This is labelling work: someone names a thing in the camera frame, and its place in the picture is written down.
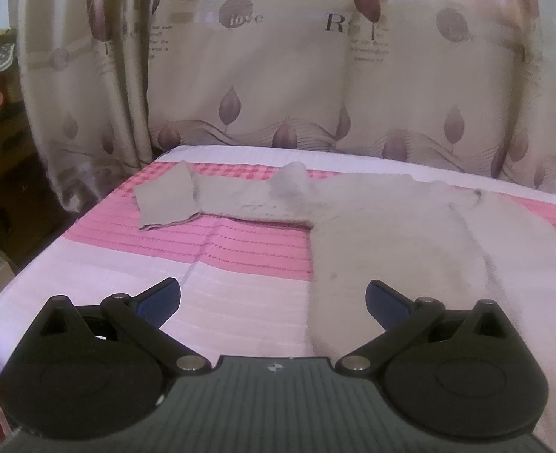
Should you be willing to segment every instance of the metal screw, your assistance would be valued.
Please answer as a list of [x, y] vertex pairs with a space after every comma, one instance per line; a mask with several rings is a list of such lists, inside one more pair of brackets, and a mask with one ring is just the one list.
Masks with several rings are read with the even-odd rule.
[[182, 371], [199, 371], [204, 368], [206, 359], [202, 356], [190, 354], [188, 356], [181, 356], [175, 364], [177, 365], [177, 368]]
[[370, 367], [370, 360], [367, 357], [357, 356], [356, 354], [345, 356], [340, 360], [340, 363], [350, 371], [364, 371]]

